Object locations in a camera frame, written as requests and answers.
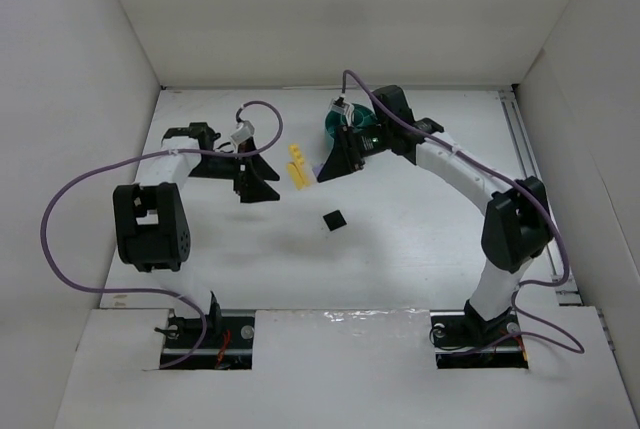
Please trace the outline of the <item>lavender lego brick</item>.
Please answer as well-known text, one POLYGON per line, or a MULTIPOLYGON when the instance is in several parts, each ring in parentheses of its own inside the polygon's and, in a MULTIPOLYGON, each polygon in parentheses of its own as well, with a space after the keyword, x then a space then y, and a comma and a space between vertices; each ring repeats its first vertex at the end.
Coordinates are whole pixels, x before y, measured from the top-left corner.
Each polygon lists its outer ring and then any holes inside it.
POLYGON ((322 172, 323 167, 324 167, 323 164, 318 164, 312 167, 312 172, 316 180, 319 180, 319 176, 322 172))

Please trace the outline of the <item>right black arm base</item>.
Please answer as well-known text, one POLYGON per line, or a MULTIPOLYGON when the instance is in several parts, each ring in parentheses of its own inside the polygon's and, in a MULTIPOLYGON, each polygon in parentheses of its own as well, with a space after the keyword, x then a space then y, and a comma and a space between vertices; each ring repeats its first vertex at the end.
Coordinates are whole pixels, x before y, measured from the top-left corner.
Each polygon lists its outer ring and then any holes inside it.
POLYGON ((511 312, 488 328, 477 329, 463 311, 430 313, 429 340, 438 369, 527 369, 520 337, 505 336, 520 330, 511 312))

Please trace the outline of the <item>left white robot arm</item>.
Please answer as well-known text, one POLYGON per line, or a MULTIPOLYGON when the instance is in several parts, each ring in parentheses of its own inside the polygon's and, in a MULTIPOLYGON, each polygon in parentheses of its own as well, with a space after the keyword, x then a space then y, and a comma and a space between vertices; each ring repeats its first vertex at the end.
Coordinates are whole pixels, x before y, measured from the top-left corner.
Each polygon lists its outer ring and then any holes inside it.
POLYGON ((187 263, 192 240, 181 189, 190 177, 230 180, 243 204, 278 201, 280 195, 269 183, 280 176, 256 153, 254 133, 250 122, 238 122, 231 143, 242 157, 220 158, 201 153, 212 151, 221 137, 207 123, 170 128, 161 143, 169 154, 155 159, 138 182, 119 185, 113 193, 122 262, 194 303, 205 314, 207 332, 213 335, 222 332, 221 309, 187 263))

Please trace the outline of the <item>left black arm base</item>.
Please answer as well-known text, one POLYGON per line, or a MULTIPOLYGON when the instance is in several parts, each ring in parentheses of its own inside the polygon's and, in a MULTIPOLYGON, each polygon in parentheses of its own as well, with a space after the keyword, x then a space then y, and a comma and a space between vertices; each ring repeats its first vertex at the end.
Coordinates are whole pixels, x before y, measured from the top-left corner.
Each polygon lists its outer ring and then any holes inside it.
MULTIPOLYGON (((199 319, 171 316, 166 328, 156 328, 164 336, 160 365, 182 358, 201 335, 199 319)), ((223 310, 218 329, 208 329, 203 342, 186 360, 172 365, 175 370, 249 370, 252 367, 255 312, 223 310)))

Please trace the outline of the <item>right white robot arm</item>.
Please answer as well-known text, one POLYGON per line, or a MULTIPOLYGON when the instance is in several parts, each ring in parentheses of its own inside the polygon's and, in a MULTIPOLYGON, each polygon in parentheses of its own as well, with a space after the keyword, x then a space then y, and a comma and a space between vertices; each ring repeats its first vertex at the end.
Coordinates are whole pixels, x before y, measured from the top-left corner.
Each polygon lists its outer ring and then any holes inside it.
POLYGON ((375 90, 370 102, 374 122, 359 128, 354 107, 344 96, 331 101, 329 113, 338 123, 332 150, 316 179, 323 183, 352 174, 363 168, 366 157, 389 150, 465 196, 484 217, 481 248, 486 262, 450 333, 454 346, 486 345, 506 325, 524 272, 553 239, 541 214, 548 207, 545 186, 535 177, 506 183, 469 162, 442 125, 415 118, 397 85, 375 90))

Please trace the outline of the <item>teal round divided container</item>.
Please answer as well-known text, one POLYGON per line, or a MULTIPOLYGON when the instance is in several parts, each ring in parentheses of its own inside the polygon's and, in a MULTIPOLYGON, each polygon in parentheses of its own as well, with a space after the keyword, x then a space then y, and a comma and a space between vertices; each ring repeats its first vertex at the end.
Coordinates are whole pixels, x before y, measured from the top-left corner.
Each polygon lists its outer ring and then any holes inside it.
MULTIPOLYGON (((353 104, 352 127, 355 133, 377 123, 375 113, 361 104, 353 104)), ((345 125, 346 119, 343 114, 330 110, 324 120, 325 139, 329 149, 333 147, 336 129, 340 125, 345 125)))

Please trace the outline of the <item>black flat lego plate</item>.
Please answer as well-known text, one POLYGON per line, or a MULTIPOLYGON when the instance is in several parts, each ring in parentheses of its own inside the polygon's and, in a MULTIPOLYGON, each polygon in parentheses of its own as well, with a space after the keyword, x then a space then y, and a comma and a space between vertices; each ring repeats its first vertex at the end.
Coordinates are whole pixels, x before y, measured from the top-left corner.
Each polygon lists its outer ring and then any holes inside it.
POLYGON ((346 219, 340 210, 334 210, 323 215, 323 220, 330 231, 335 231, 347 225, 346 219))

